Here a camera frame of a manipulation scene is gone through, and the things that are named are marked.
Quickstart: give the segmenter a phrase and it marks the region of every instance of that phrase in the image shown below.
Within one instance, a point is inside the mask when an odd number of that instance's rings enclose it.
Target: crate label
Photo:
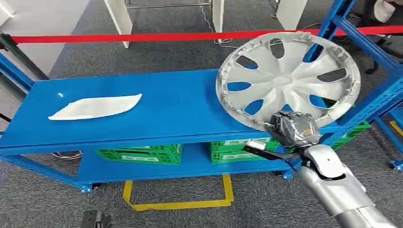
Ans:
[[[129,161],[146,161],[146,162],[159,162],[158,158],[143,158],[143,157],[132,157],[132,156],[124,156],[122,155],[122,159]]]
[[[224,145],[232,145],[232,144],[246,144],[246,142],[249,139],[243,139],[243,140],[227,140],[224,142]],[[258,138],[258,139],[254,139],[254,140],[258,140],[260,142],[263,143],[268,143],[270,142],[270,138]]]
[[[134,149],[136,149],[136,148],[138,148],[138,149],[141,149],[141,148],[150,148],[150,146],[136,146],[136,147],[133,147]]]
[[[249,157],[256,157],[257,155],[254,155],[252,153],[246,153],[246,154],[235,154],[235,155],[224,155],[222,157],[223,160],[230,160],[230,159],[236,159],[236,158],[249,158]]]

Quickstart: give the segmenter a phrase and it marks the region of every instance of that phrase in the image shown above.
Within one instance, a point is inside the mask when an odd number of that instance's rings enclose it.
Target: yellow floor tape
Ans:
[[[401,135],[403,136],[403,131],[400,129],[400,127],[397,125],[396,121],[390,121],[389,122],[391,126]]]
[[[225,199],[206,200],[206,201],[191,201],[180,203],[150,203],[150,204],[132,204],[130,197],[132,195],[133,181],[127,180],[123,188],[123,200],[129,204],[135,211],[144,210],[174,210],[174,209],[189,209],[189,208],[214,208],[231,206],[234,201],[232,191],[231,177],[228,174],[222,176],[224,184]]]

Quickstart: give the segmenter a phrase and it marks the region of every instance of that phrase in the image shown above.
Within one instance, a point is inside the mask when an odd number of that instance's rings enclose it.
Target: silver hubcap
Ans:
[[[273,40],[282,41],[280,58],[275,57]],[[314,62],[303,62],[314,43],[323,47],[322,53]],[[241,63],[242,58],[249,62]],[[344,73],[337,79],[324,75],[340,69]],[[236,84],[244,86],[232,89]],[[271,115],[286,105],[312,114],[319,126],[329,124],[352,106],[359,89],[360,73],[351,56],[331,41],[308,33],[270,33],[249,41],[227,57],[216,83],[224,109],[241,123],[263,131]],[[335,104],[321,105],[323,98]],[[255,111],[248,112],[256,101]]]

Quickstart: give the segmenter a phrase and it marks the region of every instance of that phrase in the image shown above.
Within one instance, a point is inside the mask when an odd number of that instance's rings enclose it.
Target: blue metal rack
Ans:
[[[353,127],[384,108],[402,92],[403,68],[359,33],[346,19],[353,0],[335,0],[319,36],[331,39],[342,29],[358,46],[388,71],[388,78],[365,100],[337,122],[321,129],[322,143],[332,144]],[[311,58],[318,49],[312,48]],[[292,170],[282,161],[245,161],[211,164],[201,142],[267,137],[232,119],[215,94],[217,70],[177,71],[136,75],[69,78],[32,82],[0,55],[1,71],[29,90],[0,139],[0,159],[50,178],[90,191],[98,182]],[[136,108],[91,121],[51,121],[48,116],[83,97],[135,95]],[[94,150],[128,146],[184,143],[179,166],[107,161]],[[84,151],[77,176],[41,165],[21,154]]]
[[[373,121],[375,121],[383,132],[389,137],[390,141],[396,148],[403,154],[403,142],[396,136],[396,134],[383,122],[381,117],[389,115],[395,122],[397,127],[403,129],[403,94],[398,95],[395,99],[388,103],[382,111],[375,114]],[[403,159],[391,160],[391,165],[396,170],[403,170]]]

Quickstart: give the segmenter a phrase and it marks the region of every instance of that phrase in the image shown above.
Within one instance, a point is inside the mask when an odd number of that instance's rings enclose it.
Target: red barrier tape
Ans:
[[[370,34],[395,34],[403,33],[403,26],[381,26],[357,28],[365,35]],[[12,36],[19,44],[23,43],[89,43],[89,42],[153,42],[153,41],[191,41],[191,40],[213,40],[213,39],[242,39],[255,38],[260,35],[272,32],[310,32],[314,35],[318,29],[305,30],[255,30],[236,32],[201,32],[201,33],[143,33],[131,35],[68,35],[68,36]],[[345,35],[338,30],[336,36]]]

